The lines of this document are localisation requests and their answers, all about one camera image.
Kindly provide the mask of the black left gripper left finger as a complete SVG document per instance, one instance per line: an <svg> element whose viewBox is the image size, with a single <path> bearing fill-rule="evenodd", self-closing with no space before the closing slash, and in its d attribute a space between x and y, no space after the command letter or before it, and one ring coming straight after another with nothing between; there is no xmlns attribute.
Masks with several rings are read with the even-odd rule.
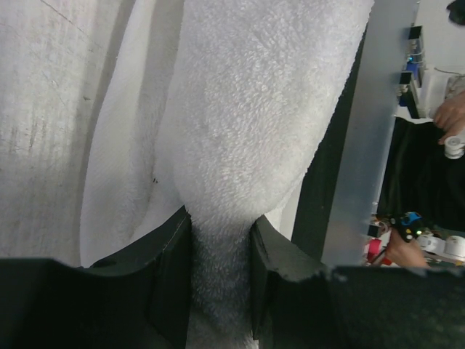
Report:
<svg viewBox="0 0 465 349"><path fill-rule="evenodd" d="M88 268L1 260L3 348L183 348L191 221L164 224Z"/></svg>

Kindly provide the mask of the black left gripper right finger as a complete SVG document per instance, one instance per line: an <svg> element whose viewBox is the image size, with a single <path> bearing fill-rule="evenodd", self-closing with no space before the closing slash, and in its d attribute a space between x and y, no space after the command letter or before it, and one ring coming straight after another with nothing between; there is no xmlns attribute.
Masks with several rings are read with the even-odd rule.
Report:
<svg viewBox="0 0 465 349"><path fill-rule="evenodd" d="M461 268L327 268L265 218L251 228L261 348L462 348Z"/></svg>

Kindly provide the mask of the white terry towel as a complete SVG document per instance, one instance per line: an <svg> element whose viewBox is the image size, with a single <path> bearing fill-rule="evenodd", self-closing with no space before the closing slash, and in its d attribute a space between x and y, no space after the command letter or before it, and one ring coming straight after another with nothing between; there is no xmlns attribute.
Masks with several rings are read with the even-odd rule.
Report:
<svg viewBox="0 0 465 349"><path fill-rule="evenodd" d="M248 232L280 221L324 137L371 1L136 1L94 129L89 265L186 208L189 348L253 348Z"/></svg>

